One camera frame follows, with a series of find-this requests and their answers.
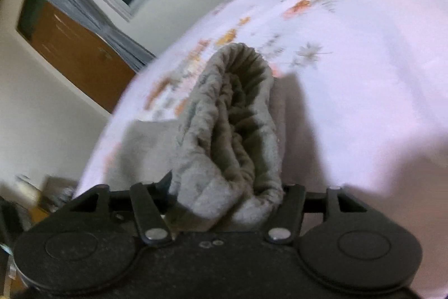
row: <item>brown door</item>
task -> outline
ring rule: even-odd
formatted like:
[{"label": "brown door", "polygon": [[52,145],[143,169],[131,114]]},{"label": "brown door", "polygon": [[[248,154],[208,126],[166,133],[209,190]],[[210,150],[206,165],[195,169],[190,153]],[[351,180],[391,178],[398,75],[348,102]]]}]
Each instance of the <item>brown door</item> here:
[{"label": "brown door", "polygon": [[45,3],[31,45],[108,112],[135,73],[100,37]]}]

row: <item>metal rivet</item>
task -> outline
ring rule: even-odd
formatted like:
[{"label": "metal rivet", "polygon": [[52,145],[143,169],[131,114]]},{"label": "metal rivet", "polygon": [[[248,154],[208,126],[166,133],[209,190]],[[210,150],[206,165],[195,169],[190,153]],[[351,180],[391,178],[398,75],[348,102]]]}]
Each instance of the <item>metal rivet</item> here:
[{"label": "metal rivet", "polygon": [[199,247],[201,248],[210,248],[212,246],[213,244],[210,241],[202,241],[201,243],[199,243]]},{"label": "metal rivet", "polygon": [[163,228],[151,228],[145,232],[145,236],[152,241],[159,241],[165,239],[168,236],[168,232]]},{"label": "metal rivet", "polygon": [[272,228],[269,230],[269,232],[267,234],[269,234],[269,237],[275,241],[281,240],[281,239],[287,239],[287,238],[291,237],[290,230],[287,230],[286,228],[281,228],[281,227]]}]

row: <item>white bedsheet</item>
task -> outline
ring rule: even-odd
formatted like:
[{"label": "white bedsheet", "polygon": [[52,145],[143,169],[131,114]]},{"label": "white bedsheet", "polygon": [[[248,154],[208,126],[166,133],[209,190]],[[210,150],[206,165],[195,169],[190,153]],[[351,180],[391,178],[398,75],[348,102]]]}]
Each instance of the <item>white bedsheet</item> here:
[{"label": "white bedsheet", "polygon": [[175,118],[214,51],[244,42],[288,88],[284,180],[346,185],[409,229],[413,289],[445,298],[447,31],[448,0],[227,0],[135,77],[78,192],[104,182],[129,122]]}]

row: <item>pink bedsheet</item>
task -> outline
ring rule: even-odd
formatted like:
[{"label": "pink bedsheet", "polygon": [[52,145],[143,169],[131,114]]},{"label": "pink bedsheet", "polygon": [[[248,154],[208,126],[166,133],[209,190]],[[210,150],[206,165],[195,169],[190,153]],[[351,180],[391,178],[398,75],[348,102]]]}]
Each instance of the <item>pink bedsheet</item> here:
[{"label": "pink bedsheet", "polygon": [[78,192],[107,182],[129,122],[175,118],[214,51],[245,42],[288,89],[283,179],[345,185],[409,229],[424,249],[413,289],[445,298],[447,35],[448,0],[227,0],[135,77]]}]

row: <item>black plastic part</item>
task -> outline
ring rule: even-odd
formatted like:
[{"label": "black plastic part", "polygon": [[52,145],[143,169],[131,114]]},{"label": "black plastic part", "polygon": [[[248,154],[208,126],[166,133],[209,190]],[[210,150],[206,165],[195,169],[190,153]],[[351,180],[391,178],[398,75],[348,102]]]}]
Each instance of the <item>black plastic part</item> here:
[{"label": "black plastic part", "polygon": [[0,200],[0,243],[11,249],[24,229],[17,211],[17,205]]},{"label": "black plastic part", "polygon": [[[172,238],[171,234],[169,234],[169,228],[160,216],[148,189],[142,183],[138,183],[130,188],[129,195],[140,239],[147,245],[160,245],[170,242]],[[145,235],[145,232],[154,228],[162,229],[168,235],[163,239],[151,240]]]},{"label": "black plastic part", "polygon": [[109,188],[97,186],[21,235],[14,260],[26,284],[52,293],[110,285],[132,264],[134,237],[112,222]]},{"label": "black plastic part", "polygon": [[[158,210],[169,206],[170,178],[129,192],[97,186],[19,237],[17,268],[36,299],[418,298],[406,288],[422,258],[417,240],[342,189],[286,187],[260,232],[188,232],[153,245],[144,233],[167,230]],[[311,212],[325,221],[299,237]],[[136,237],[120,224],[129,219]],[[271,228],[292,234],[271,241]]]},{"label": "black plastic part", "polygon": [[[264,238],[276,245],[286,245],[294,241],[300,232],[303,220],[303,207],[305,205],[306,191],[301,185],[285,187],[283,203],[277,212],[269,219],[263,228]],[[273,239],[269,236],[269,231],[274,228],[286,228],[291,232],[291,236],[286,239]]]},{"label": "black plastic part", "polygon": [[271,245],[257,232],[182,233],[171,245],[143,249],[128,279],[82,299],[417,298],[407,289],[375,296],[335,291],[303,271],[297,260],[293,247]]},{"label": "black plastic part", "polygon": [[411,282],[422,260],[412,234],[342,189],[328,189],[325,203],[325,221],[298,242],[306,269],[347,292],[393,291]]}]

